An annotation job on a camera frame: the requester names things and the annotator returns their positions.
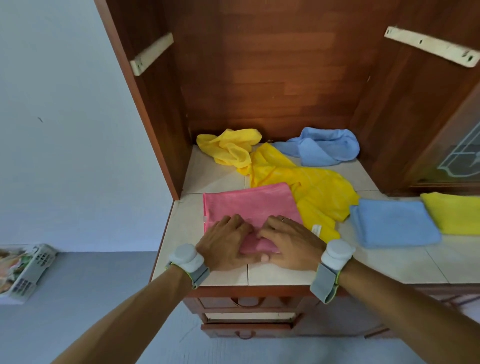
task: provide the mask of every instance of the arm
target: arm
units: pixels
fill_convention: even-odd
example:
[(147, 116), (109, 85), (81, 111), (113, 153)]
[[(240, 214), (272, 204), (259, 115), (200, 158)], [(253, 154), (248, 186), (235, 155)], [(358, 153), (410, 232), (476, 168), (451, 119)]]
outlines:
[[(252, 226), (239, 215), (225, 216), (211, 227), (196, 248), (211, 271), (231, 270), (260, 260), (240, 255), (239, 247)], [(170, 266), (89, 328), (52, 364), (135, 363), (167, 317), (192, 289), (190, 277)]]
[[(316, 270), (326, 248), (308, 229), (283, 217), (269, 217), (259, 236), (281, 252), (270, 261), (289, 269)], [(480, 363), (480, 325), (470, 318), (355, 259), (340, 272), (338, 283), (426, 362)]]

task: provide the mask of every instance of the forearm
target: forearm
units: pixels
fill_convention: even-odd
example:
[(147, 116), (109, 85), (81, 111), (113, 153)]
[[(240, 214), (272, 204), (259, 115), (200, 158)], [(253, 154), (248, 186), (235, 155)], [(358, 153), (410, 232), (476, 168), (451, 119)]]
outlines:
[(428, 363), (480, 363), (480, 325), (352, 259), (339, 284)]
[(171, 266), (94, 324), (53, 364), (135, 363), (191, 289), (188, 275)]

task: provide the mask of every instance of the folded blue cloth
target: folded blue cloth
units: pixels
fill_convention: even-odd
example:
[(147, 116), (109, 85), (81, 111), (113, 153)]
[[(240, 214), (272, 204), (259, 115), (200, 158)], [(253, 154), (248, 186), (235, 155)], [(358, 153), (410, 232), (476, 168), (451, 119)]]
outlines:
[(306, 167), (332, 166), (352, 160), (360, 152), (357, 138), (348, 129), (303, 128), (298, 138), (272, 145), (287, 156), (300, 157)]
[(357, 238), (365, 248), (438, 243), (442, 235), (421, 201), (380, 201), (361, 198), (350, 206)]

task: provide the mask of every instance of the white bracket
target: white bracket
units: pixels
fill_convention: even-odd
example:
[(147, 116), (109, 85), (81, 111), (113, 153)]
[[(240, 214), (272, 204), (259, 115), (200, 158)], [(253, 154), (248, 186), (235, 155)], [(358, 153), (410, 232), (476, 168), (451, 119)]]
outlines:
[(480, 52), (474, 49), (446, 42), (432, 36), (426, 36), (425, 34), (410, 32), (395, 26), (389, 26), (384, 36), (465, 67), (474, 67), (480, 60)]
[(140, 76), (168, 47), (173, 44), (173, 35), (165, 34), (157, 39), (147, 49), (144, 49), (134, 60), (130, 61), (130, 65), (135, 76)]

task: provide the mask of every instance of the towel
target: towel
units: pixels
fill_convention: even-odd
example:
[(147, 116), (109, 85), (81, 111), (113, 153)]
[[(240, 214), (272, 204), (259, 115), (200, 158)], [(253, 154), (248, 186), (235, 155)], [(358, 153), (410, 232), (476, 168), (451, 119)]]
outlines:
[(427, 245), (442, 240), (421, 201), (361, 198), (350, 212), (357, 238), (365, 248)]
[(443, 234), (480, 235), (480, 197), (438, 192), (420, 197)]
[(348, 129), (322, 130), (303, 128), (298, 138), (275, 142), (273, 146), (290, 157), (300, 157), (307, 167), (332, 166), (354, 159), (360, 146)]
[(282, 215), (302, 224), (300, 214), (286, 183), (248, 188), (239, 191), (204, 194), (204, 230), (220, 221), (225, 215), (239, 214), (253, 225), (255, 232), (248, 234), (240, 247), (240, 253), (279, 253), (268, 239), (257, 239), (255, 234), (270, 215)]
[(286, 182), (304, 226), (311, 230), (314, 225), (321, 225), (320, 238), (325, 242), (340, 238), (335, 222), (345, 220), (350, 214), (349, 206), (356, 205), (359, 199), (345, 178), (332, 170), (296, 166), (268, 143), (250, 157), (250, 166), (237, 169), (250, 175), (250, 187)]
[(220, 136), (200, 134), (197, 136), (197, 144), (216, 163), (242, 168), (252, 163), (252, 146), (260, 142), (261, 138), (262, 135), (256, 129), (226, 129)]

